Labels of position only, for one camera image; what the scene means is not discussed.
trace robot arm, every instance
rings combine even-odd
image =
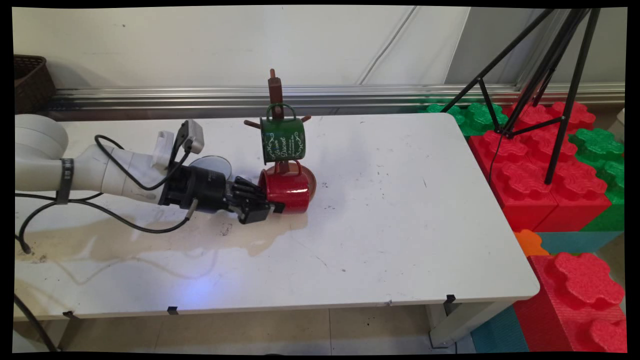
[[[124,149],[91,145],[74,159],[71,190],[91,190],[151,202],[176,204],[189,209],[214,213],[233,211],[240,223],[265,220],[272,208],[264,192],[251,182],[237,177],[227,181],[224,174],[173,162],[180,146],[186,152],[199,153],[204,147],[202,128],[193,120],[183,123],[172,143],[173,134],[162,131],[154,155]],[[61,187],[61,157],[68,144],[67,133],[57,122],[39,115],[15,117],[15,189],[26,192],[57,191]],[[155,189],[139,187],[116,164],[119,163],[139,183],[150,186],[166,178]]]

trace green mug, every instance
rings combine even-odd
[[[275,106],[291,109],[293,118],[271,119],[269,114]],[[298,119],[295,110],[287,104],[271,104],[267,108],[266,119],[260,118],[262,133],[262,156],[264,164],[278,161],[300,160],[305,157],[305,126]]]

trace wicker basket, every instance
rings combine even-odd
[[[40,110],[56,93],[46,64],[41,56],[13,55],[16,114]]]

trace teal foam block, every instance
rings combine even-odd
[[[596,252],[620,235],[622,231],[570,231],[566,233],[536,233],[542,238],[542,248],[551,254],[558,252]]]
[[[529,352],[513,306],[471,332],[476,353]]]

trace black tripod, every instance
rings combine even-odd
[[[593,38],[593,32],[595,31],[596,23],[598,22],[600,9],[572,9],[569,12],[566,19],[564,20],[564,23],[560,27],[556,38],[551,43],[549,50],[547,51],[542,61],[540,62],[540,65],[538,65],[538,68],[531,77],[530,82],[525,86],[524,90],[520,94],[518,103],[516,104],[511,116],[509,116],[509,120],[506,122],[506,124],[504,124],[504,127],[500,127],[500,124],[498,124],[498,120],[495,116],[495,112],[493,111],[493,106],[491,104],[491,99],[489,98],[489,93],[486,91],[486,87],[484,85],[483,77],[487,75],[487,73],[489,73],[489,71],[491,71],[498,64],[498,62],[500,62],[511,50],[513,50],[513,48],[516,47],[516,45],[518,45],[522,41],[522,39],[524,39],[533,29],[540,25],[540,23],[544,19],[546,19],[553,11],[554,9],[546,9],[544,12],[542,12],[441,111],[442,113],[447,112],[451,108],[451,106],[454,106],[456,102],[458,102],[469,90],[471,90],[476,84],[479,84],[484,96],[484,101],[487,105],[487,108],[489,109],[489,114],[491,115],[491,118],[493,120],[493,128],[495,132],[501,134],[501,136],[512,138],[515,135],[526,133],[528,131],[539,129],[541,127],[549,126],[559,122],[560,127],[556,136],[554,150],[551,154],[551,160],[549,161],[549,167],[547,168],[545,184],[550,184],[551,180],[553,180],[554,177],[554,171],[556,170],[558,156],[560,155],[560,148],[562,147],[566,128],[569,124],[569,118],[571,117],[571,110],[573,108],[575,94],[578,91],[578,85],[580,84],[580,78],[582,77],[582,70],[584,70],[584,63],[589,52],[589,46],[591,45],[591,39]],[[515,122],[518,120],[518,117],[520,116],[520,113],[522,112],[526,104],[531,99],[533,99],[532,105],[538,105],[540,99],[542,98],[542,95],[545,92],[545,89],[547,88],[547,85],[549,84],[549,81],[551,80],[551,77],[553,76],[554,71],[556,70],[556,67],[562,59],[564,51],[566,50],[569,42],[573,37],[573,34],[575,33],[575,30],[578,28],[578,25],[580,25],[582,20],[589,12],[591,12],[591,14],[589,15],[587,28],[584,32],[584,37],[582,38],[582,45],[580,46],[580,53],[578,54],[578,60],[576,61],[575,70],[573,71],[573,77],[571,79],[571,85],[569,86],[569,92],[566,97],[563,114],[558,118],[541,122],[540,124],[529,126],[518,131],[512,131]]]

